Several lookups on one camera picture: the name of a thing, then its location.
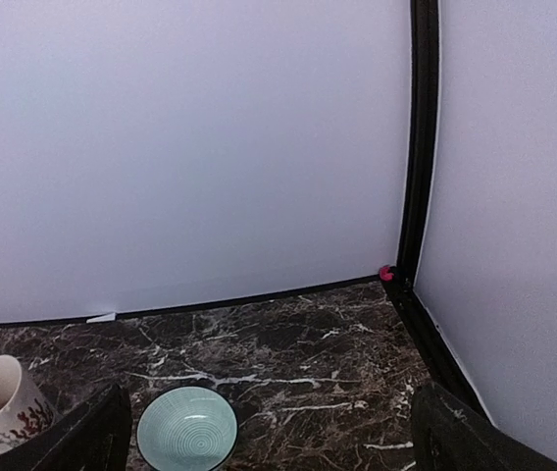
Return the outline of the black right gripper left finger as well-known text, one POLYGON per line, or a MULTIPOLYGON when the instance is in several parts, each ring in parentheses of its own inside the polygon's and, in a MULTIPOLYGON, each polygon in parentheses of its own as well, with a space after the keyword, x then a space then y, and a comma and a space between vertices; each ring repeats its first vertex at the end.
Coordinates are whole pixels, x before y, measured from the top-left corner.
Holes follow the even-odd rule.
POLYGON ((113 384, 51 429, 0 455, 0 471, 124 470, 131 429, 128 391, 113 384))

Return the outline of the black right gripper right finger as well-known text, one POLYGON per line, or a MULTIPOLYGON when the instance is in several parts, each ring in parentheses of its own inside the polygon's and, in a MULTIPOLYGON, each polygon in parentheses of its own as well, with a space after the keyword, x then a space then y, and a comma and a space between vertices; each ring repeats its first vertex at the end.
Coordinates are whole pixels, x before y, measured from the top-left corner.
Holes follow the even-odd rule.
POLYGON ((413 395, 412 442, 419 470, 557 470, 556 461, 505 435, 436 383, 413 395))

